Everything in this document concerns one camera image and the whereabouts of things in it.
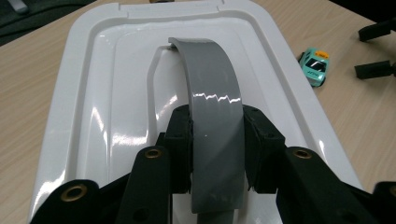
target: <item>table surface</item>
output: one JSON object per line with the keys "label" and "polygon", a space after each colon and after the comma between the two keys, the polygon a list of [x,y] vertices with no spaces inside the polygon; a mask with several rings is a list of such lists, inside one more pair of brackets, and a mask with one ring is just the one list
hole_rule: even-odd
{"label": "table surface", "polygon": [[[123,4],[146,1],[119,1]],[[42,138],[64,44],[73,22],[99,0],[0,47],[0,220],[26,223]],[[257,0],[273,17],[296,57],[307,47],[331,56],[326,83],[315,89],[363,187],[396,180],[396,79],[356,78],[354,66],[396,62],[394,34],[367,43],[373,24],[326,0]]]}

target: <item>screw hole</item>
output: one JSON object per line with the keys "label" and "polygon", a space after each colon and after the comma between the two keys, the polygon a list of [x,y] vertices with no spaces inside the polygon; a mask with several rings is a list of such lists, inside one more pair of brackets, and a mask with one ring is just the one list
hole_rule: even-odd
{"label": "screw hole", "polygon": [[162,154],[159,149],[150,149],[146,151],[145,156],[149,159],[155,159],[161,157]]}
{"label": "screw hole", "polygon": [[61,195],[61,200],[66,203],[71,203],[84,197],[87,193],[87,187],[83,184],[75,185],[65,190]]}
{"label": "screw hole", "polygon": [[301,158],[301,159],[311,159],[312,155],[306,150],[297,149],[293,151],[294,156]]}
{"label": "screw hole", "polygon": [[149,218],[149,210],[147,208],[139,208],[134,211],[133,219],[137,222],[146,221]]}

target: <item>toy car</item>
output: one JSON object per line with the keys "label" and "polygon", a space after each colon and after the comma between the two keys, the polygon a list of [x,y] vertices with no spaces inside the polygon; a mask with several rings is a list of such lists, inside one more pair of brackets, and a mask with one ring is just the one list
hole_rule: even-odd
{"label": "toy car", "polygon": [[315,48],[303,52],[299,63],[312,87],[323,85],[329,67],[329,54]]}

